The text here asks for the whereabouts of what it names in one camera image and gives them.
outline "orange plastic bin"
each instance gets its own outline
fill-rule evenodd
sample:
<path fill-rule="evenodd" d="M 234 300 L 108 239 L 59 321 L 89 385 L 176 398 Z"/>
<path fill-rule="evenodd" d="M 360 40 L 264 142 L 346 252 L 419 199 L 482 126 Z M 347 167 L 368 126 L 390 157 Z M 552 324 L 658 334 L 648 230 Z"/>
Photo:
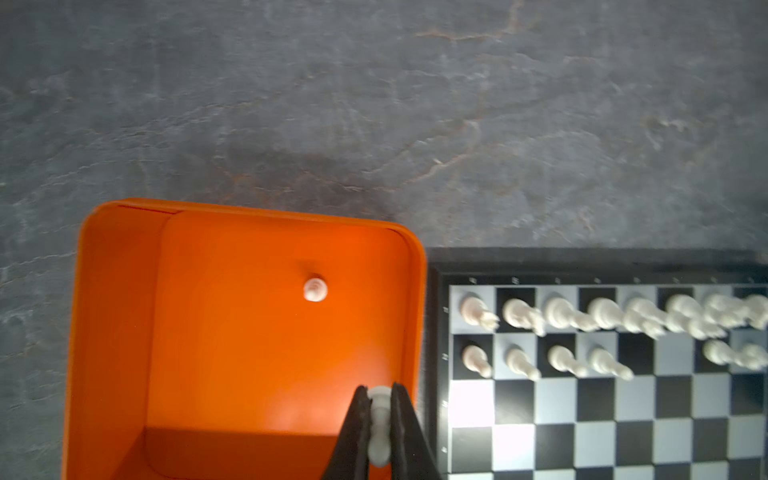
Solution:
<path fill-rule="evenodd" d="M 101 205 L 78 251 L 63 478 L 319 478 L 355 387 L 415 398 L 425 268 L 394 223 Z M 303 297 L 315 276 L 321 302 Z"/>

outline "gray marble surface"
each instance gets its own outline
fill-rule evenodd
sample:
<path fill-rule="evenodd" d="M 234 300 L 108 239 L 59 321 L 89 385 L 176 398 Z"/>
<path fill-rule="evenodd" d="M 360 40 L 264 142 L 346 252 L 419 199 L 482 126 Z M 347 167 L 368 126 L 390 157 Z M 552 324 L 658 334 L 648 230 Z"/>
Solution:
<path fill-rule="evenodd" d="M 768 240 L 764 0 L 0 3 L 0 478 L 57 478 L 80 222 L 121 197 L 428 247 Z"/>

